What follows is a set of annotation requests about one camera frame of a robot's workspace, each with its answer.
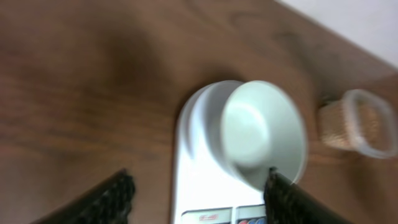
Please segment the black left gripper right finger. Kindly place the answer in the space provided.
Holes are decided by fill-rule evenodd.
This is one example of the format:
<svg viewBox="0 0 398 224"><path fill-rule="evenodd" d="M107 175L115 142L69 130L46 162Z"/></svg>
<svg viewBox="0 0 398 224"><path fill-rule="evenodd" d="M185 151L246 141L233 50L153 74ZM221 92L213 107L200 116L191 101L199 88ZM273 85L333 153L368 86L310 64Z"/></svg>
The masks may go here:
<svg viewBox="0 0 398 224"><path fill-rule="evenodd" d="M349 224L279 173L276 167L268 171L264 202L268 224Z"/></svg>

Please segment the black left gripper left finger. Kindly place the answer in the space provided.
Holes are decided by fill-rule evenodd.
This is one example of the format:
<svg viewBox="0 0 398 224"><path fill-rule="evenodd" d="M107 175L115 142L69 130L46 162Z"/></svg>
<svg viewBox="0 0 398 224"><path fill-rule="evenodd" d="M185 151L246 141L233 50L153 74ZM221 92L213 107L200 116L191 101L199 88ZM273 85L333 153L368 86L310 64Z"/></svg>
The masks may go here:
<svg viewBox="0 0 398 224"><path fill-rule="evenodd" d="M34 224L128 224L135 192L133 177L122 169Z"/></svg>

